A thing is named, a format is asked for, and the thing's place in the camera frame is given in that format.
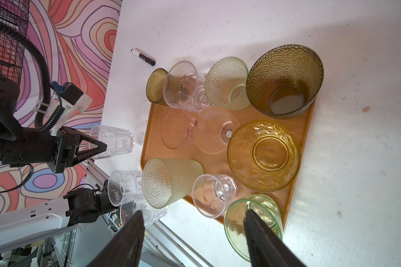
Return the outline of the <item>pink ribbed glass top row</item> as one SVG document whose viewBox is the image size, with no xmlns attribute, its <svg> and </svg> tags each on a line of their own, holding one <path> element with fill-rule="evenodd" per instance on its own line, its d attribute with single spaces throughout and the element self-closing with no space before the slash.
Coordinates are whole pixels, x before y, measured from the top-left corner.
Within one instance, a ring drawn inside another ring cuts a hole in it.
<svg viewBox="0 0 401 267">
<path fill-rule="evenodd" d="M 195 117 L 184 111 L 173 109 L 166 113 L 160 123 L 163 143 L 169 149 L 194 146 L 193 129 Z"/>
</svg>

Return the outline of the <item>clear faceted glass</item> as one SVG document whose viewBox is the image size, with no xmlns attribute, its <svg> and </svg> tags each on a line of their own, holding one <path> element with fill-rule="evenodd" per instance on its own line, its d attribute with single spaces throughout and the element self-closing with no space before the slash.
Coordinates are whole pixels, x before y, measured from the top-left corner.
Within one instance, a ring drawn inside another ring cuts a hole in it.
<svg viewBox="0 0 401 267">
<path fill-rule="evenodd" d="M 174 109 L 201 113 L 213 104 L 205 92 L 205 76 L 189 61 L 180 61 L 168 72 L 163 86 L 166 104 Z"/>
</svg>

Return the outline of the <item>bright green faceted glass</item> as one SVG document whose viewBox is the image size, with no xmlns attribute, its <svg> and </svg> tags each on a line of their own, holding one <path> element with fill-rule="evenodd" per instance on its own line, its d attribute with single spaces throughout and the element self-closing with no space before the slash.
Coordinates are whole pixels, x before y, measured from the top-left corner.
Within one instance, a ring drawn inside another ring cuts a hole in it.
<svg viewBox="0 0 401 267">
<path fill-rule="evenodd" d="M 255 247 L 275 234 L 283 240 L 283 221 L 277 202 L 266 194 L 252 194 L 234 201 L 224 217 L 225 235 L 230 246 L 245 261 L 251 262 Z"/>
</svg>

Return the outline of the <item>olive brown textured glass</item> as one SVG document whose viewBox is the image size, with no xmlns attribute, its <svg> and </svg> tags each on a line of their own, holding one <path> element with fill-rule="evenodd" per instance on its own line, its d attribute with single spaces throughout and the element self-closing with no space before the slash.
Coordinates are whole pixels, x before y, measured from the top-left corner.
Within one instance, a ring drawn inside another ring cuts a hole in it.
<svg viewBox="0 0 401 267">
<path fill-rule="evenodd" d="M 318 54 L 300 44 L 286 44 L 261 56 L 248 73 L 247 97 L 265 115 L 289 120 L 314 102 L 324 81 Z"/>
</svg>

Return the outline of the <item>pale green glass front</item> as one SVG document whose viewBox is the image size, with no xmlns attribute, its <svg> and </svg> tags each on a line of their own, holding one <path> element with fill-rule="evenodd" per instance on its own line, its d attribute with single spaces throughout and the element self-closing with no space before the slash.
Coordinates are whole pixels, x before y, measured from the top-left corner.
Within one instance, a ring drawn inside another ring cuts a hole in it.
<svg viewBox="0 0 401 267">
<path fill-rule="evenodd" d="M 141 179 L 144 197 L 153 208 L 165 208 L 190 194 L 194 182 L 204 173 L 202 164 L 196 160 L 151 159 Z"/>
</svg>

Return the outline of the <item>small clear glass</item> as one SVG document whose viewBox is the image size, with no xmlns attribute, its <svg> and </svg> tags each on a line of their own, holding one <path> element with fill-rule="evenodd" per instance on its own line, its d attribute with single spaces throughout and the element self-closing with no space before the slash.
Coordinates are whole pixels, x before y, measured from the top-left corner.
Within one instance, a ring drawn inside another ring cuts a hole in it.
<svg viewBox="0 0 401 267">
<path fill-rule="evenodd" d="M 226 174 L 203 174 L 193 184 L 192 199 L 196 209 L 206 218 L 217 219 L 237 193 L 234 179 Z"/>
</svg>

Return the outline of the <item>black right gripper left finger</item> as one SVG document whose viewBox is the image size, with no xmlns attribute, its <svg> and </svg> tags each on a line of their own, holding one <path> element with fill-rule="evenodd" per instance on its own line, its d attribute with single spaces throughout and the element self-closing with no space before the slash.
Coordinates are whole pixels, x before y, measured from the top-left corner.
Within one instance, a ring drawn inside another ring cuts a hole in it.
<svg viewBox="0 0 401 267">
<path fill-rule="evenodd" d="M 138 267 L 144 240 L 143 214 L 137 211 L 88 267 Z"/>
</svg>

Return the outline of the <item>yellow faceted glass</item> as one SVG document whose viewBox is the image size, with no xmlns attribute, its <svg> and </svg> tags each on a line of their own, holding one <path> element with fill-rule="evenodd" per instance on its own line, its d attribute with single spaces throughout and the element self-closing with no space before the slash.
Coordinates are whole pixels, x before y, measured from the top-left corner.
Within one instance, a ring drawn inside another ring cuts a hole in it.
<svg viewBox="0 0 401 267">
<path fill-rule="evenodd" d="M 227 148 L 238 180 L 257 192 L 286 187 L 298 175 L 301 165 L 297 148 L 288 149 L 282 140 L 292 138 L 270 122 L 251 122 L 237 129 Z"/>
</svg>

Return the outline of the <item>olive glass front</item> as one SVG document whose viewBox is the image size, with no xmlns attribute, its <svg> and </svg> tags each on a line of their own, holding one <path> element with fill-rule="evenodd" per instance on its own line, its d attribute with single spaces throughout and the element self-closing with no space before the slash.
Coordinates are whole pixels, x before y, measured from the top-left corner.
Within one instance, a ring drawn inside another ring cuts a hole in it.
<svg viewBox="0 0 401 267">
<path fill-rule="evenodd" d="M 159 68 L 154 70 L 149 76 L 146 85 L 147 99 L 154 104 L 167 106 L 163 97 L 163 86 L 167 78 L 168 72 L 165 69 Z"/>
</svg>

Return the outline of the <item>pale green textured glass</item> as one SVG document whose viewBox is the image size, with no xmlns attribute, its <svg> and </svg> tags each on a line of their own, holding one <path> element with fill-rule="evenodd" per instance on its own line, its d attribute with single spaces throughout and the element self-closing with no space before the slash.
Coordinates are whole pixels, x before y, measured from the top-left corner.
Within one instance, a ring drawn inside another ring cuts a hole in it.
<svg viewBox="0 0 401 267">
<path fill-rule="evenodd" d="M 231 111 L 250 105 L 246 93 L 248 68 L 238 57 L 225 57 L 209 70 L 205 80 L 205 93 L 212 104 Z"/>
</svg>

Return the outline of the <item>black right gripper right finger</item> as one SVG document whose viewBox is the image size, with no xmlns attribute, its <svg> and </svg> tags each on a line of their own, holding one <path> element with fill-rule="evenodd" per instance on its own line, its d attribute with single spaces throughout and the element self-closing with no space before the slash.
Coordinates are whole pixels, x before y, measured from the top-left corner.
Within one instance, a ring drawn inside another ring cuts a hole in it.
<svg viewBox="0 0 401 267">
<path fill-rule="evenodd" d="M 253 267 L 305 267 L 253 210 L 246 212 L 244 229 Z"/>
</svg>

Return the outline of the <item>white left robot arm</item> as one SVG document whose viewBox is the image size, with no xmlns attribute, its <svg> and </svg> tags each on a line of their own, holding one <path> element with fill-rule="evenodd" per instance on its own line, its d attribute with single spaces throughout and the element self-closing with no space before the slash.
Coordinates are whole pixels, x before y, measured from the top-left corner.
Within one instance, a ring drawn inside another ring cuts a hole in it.
<svg viewBox="0 0 401 267">
<path fill-rule="evenodd" d="M 50 80 L 45 58 L 24 35 L 0 21 L 0 32 L 21 44 L 40 69 L 42 99 L 34 109 L 33 128 L 22 127 L 14 117 L 19 86 L 0 74 L 0 164 L 20 167 L 46 163 L 54 173 L 62 173 L 106 151 L 107 145 L 65 126 L 75 110 L 90 106 L 91 98 L 76 85 L 59 85 Z"/>
</svg>

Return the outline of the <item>pink textured glass front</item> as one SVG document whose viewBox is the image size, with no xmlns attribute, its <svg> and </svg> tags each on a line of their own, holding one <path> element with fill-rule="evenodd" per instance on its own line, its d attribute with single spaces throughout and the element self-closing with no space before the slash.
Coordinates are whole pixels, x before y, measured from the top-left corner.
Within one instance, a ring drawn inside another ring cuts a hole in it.
<svg viewBox="0 0 401 267">
<path fill-rule="evenodd" d="M 230 139 L 240 126 L 230 111 L 219 106 L 211 106 L 203 110 L 195 120 L 193 129 L 195 143 L 207 154 L 219 154 L 227 149 Z"/>
</svg>

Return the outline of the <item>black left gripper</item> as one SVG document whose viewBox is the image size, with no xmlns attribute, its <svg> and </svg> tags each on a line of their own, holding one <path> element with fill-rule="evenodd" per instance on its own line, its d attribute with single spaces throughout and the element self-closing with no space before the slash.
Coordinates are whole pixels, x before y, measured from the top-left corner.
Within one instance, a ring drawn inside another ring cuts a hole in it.
<svg viewBox="0 0 401 267">
<path fill-rule="evenodd" d="M 78 151 L 82 142 L 96 147 Z M 0 143 L 0 163 L 11 167 L 46 163 L 53 173 L 62 173 L 106 149 L 106 143 L 70 127 L 61 128 L 56 136 L 24 127 L 20 138 Z"/>
</svg>

